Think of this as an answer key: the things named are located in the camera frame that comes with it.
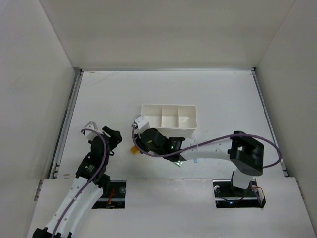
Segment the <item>yellow lego brick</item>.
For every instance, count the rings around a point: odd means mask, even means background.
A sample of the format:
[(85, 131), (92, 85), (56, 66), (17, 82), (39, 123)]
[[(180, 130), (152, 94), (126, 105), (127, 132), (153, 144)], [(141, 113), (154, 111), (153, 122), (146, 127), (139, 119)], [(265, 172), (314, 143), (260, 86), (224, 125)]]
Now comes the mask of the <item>yellow lego brick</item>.
[(133, 146), (133, 147), (130, 149), (130, 152), (131, 152), (133, 155), (135, 155), (135, 154), (137, 154), (137, 153), (139, 152), (139, 149), (138, 149), (137, 147)]

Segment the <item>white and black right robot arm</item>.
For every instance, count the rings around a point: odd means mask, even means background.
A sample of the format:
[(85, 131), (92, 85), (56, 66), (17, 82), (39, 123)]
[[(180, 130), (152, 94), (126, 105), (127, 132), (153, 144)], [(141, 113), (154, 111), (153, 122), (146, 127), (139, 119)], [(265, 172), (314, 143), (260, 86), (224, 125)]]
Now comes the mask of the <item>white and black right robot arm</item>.
[(166, 137), (155, 128), (133, 133), (132, 138), (141, 153), (175, 163), (194, 159), (230, 161), (236, 167), (231, 177), (234, 188), (245, 190), (254, 177), (263, 174), (264, 145), (241, 131), (212, 142)]

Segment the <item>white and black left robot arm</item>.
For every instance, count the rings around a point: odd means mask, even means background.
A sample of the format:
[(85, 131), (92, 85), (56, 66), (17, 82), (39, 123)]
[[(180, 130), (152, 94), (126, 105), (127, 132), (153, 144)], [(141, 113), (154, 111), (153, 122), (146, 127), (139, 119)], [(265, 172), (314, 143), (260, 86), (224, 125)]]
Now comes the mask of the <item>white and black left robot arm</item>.
[(32, 234), (34, 238), (74, 238), (85, 216), (111, 187), (105, 174), (109, 158), (122, 142), (121, 133), (104, 126), (98, 130), (90, 123), (81, 130), (90, 144), (90, 151), (79, 165), (73, 184), (50, 221)]

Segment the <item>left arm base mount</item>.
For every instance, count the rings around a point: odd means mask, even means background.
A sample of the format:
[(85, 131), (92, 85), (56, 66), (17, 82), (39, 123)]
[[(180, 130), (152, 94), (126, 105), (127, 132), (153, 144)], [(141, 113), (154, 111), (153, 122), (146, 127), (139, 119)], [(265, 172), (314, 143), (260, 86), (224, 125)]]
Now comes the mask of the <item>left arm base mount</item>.
[(111, 182), (110, 189), (104, 193), (93, 205), (93, 209), (124, 209), (126, 197), (126, 181), (115, 180)]

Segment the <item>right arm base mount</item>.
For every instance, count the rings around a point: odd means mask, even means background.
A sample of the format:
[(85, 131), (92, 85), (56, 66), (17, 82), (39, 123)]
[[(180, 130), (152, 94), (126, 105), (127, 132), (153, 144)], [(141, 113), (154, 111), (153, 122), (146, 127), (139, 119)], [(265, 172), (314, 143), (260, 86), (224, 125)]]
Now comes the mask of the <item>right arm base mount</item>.
[(230, 180), (214, 180), (217, 208), (264, 208), (266, 197), (261, 187), (252, 179), (247, 189), (234, 187)]

